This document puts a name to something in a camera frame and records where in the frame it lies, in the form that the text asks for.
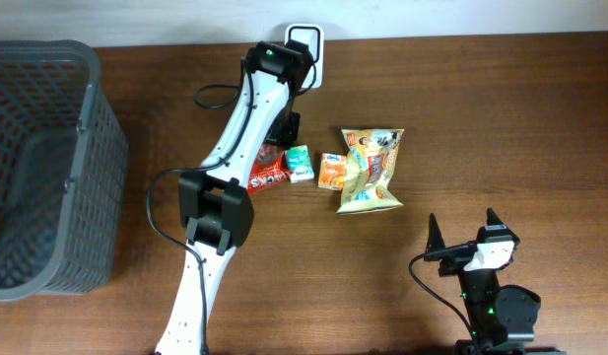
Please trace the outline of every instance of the white backdrop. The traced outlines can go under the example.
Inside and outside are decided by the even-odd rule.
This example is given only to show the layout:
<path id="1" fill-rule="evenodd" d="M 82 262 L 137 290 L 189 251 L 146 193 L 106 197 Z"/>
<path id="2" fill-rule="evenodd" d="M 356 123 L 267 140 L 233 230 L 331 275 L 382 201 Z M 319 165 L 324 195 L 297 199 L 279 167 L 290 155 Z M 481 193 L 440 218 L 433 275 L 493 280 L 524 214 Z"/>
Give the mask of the white backdrop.
<path id="1" fill-rule="evenodd" d="M 0 0 L 0 39 L 91 46 L 608 30 L 608 0 Z"/>

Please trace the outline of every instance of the food wrapper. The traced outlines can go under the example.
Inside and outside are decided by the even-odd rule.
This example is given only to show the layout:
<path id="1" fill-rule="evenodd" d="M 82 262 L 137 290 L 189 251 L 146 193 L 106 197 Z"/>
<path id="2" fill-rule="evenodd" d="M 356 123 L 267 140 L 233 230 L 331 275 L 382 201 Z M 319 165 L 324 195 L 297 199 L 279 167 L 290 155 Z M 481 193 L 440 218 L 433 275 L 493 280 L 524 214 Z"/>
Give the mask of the food wrapper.
<path id="1" fill-rule="evenodd" d="M 404 129 L 343 129 L 347 156 L 341 208 L 336 213 L 383 211 L 402 206 L 387 187 Z"/>
<path id="2" fill-rule="evenodd" d="M 305 181 L 314 178 L 314 170 L 310 162 L 310 155 L 307 153 L 307 146 L 293 147 L 286 152 L 288 169 L 293 171 L 291 183 Z"/>
<path id="3" fill-rule="evenodd" d="M 323 153 L 319 170 L 319 187 L 340 191 L 345 180 L 346 157 Z"/>
<path id="4" fill-rule="evenodd" d="M 290 171 L 284 167 L 284 150 L 270 144 L 262 144 L 248 178 L 248 194 L 281 182 L 287 179 L 289 174 Z"/>

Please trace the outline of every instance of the gray plastic container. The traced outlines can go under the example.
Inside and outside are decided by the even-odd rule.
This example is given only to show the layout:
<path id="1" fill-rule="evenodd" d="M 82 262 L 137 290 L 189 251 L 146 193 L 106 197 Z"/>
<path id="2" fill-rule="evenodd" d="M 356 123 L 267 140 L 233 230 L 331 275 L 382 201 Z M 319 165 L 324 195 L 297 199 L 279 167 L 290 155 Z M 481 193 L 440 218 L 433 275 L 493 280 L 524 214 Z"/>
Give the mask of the gray plastic container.
<path id="1" fill-rule="evenodd" d="M 91 48 L 0 41 L 0 301 L 108 282 L 127 164 Z"/>

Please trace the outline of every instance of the red packet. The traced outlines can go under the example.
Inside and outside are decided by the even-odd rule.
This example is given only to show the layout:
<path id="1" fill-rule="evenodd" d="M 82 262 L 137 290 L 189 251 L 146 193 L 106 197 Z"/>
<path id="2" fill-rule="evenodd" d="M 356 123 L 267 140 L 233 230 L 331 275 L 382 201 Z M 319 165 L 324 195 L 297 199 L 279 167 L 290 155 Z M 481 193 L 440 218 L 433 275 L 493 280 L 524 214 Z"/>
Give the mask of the red packet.
<path id="1" fill-rule="evenodd" d="M 290 171 L 284 164 L 284 150 L 270 144 L 262 144 L 248 178 L 248 194 L 288 179 L 289 174 Z"/>

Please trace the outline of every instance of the small packet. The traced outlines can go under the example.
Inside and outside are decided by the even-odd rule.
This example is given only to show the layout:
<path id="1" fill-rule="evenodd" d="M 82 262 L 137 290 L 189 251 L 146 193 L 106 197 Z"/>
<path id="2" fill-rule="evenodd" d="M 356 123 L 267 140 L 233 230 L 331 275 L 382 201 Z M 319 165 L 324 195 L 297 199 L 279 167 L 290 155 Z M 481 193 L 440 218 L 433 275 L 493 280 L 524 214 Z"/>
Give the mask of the small packet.
<path id="1" fill-rule="evenodd" d="M 253 194 L 288 178 L 290 171 L 284 167 L 284 150 L 262 144 L 248 178 L 248 194 Z"/>
<path id="2" fill-rule="evenodd" d="M 291 183 L 314 178 L 314 170 L 307 153 L 307 146 L 293 147 L 286 152 L 286 161 L 291 174 Z"/>
<path id="3" fill-rule="evenodd" d="M 346 157 L 323 153 L 319 170 L 319 187 L 340 191 L 345 179 Z"/>
<path id="4" fill-rule="evenodd" d="M 403 129 L 343 129 L 350 148 L 338 214 L 383 211 L 402 206 L 387 187 L 393 177 Z"/>

